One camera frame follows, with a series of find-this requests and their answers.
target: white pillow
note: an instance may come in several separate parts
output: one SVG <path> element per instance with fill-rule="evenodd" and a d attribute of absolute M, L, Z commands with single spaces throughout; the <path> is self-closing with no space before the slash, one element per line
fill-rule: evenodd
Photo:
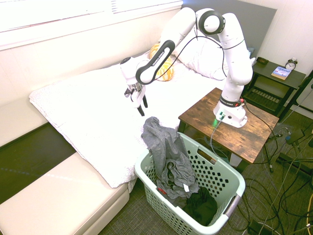
<path fill-rule="evenodd" d="M 175 48 L 173 55 L 179 55 L 184 46 L 196 36 L 196 27 L 194 26 L 182 42 Z M 204 36 L 198 30 L 198 36 Z M 200 73 L 203 76 L 218 80 L 225 79 L 222 71 L 223 50 L 220 43 L 211 37 L 198 39 L 195 38 L 182 51 L 178 59 L 188 68 Z M 224 72 L 228 73 L 226 58 L 224 58 Z"/>

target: clothing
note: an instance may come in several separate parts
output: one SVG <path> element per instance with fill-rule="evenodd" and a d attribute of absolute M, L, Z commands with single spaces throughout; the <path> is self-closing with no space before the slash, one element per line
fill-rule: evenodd
<path fill-rule="evenodd" d="M 198 192 L 186 147 L 175 129 L 160 126 L 156 117 L 150 117 L 143 125 L 141 137 L 152 152 L 158 188 L 171 199 L 189 198 L 193 192 Z"/>
<path fill-rule="evenodd" d="M 183 210 L 199 224 L 208 226 L 217 212 L 217 203 L 207 188 L 200 187 L 198 193 L 187 199 Z"/>

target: white blanket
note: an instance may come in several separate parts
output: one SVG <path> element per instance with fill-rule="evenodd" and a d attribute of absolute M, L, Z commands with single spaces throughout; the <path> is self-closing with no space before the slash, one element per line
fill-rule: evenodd
<path fill-rule="evenodd" d="M 56 82 L 33 91 L 30 102 L 112 188 L 136 179 L 134 164 L 147 147 L 141 139 L 151 116 L 177 128 L 178 116 L 224 81 L 204 77 L 177 62 L 174 79 L 146 86 L 145 116 L 124 96 L 119 65 Z"/>

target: headboard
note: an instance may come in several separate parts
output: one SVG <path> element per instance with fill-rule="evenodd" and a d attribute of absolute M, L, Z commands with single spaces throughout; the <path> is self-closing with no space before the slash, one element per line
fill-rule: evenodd
<path fill-rule="evenodd" d="M 190 7 L 194 11 L 212 8 L 221 14 L 234 13 L 241 24 L 246 46 L 254 48 L 252 57 L 257 56 L 276 13 L 276 9 L 238 0 L 184 0 L 182 7 Z"/>

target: light green laundry basket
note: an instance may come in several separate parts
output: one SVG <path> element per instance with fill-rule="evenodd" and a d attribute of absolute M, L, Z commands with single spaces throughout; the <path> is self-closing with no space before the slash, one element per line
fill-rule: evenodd
<path fill-rule="evenodd" d="M 243 195 L 246 184 L 241 174 L 210 150 L 188 136 L 184 140 L 191 166 L 200 187 L 206 187 L 217 202 L 218 210 L 208 226 L 203 226 L 180 207 L 174 207 L 157 190 L 155 166 L 148 149 L 138 158 L 135 172 L 145 186 L 146 198 L 153 209 L 180 235 L 214 235 L 227 222 Z M 199 154 L 209 155 L 209 161 Z"/>

